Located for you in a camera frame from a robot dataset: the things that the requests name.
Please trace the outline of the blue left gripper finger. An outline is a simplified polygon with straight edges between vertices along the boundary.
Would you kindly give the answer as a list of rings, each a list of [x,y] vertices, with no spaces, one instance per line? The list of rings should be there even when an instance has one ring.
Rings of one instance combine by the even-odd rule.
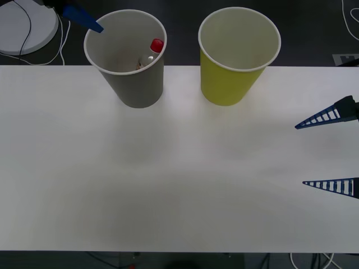
[[[66,0],[49,0],[44,1],[44,5],[54,8],[62,17],[75,22],[87,29],[101,33],[104,29],[100,26],[96,19],[91,17],[76,1]]]

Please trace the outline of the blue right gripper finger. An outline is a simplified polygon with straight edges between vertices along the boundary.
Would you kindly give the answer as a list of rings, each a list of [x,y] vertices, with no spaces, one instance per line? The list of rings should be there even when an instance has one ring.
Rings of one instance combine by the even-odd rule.
[[[302,184],[316,189],[358,199],[358,178],[303,181]]]
[[[304,129],[340,122],[349,122],[358,120],[358,102],[355,102],[353,96],[346,96],[333,105],[301,121],[295,126],[295,129]]]

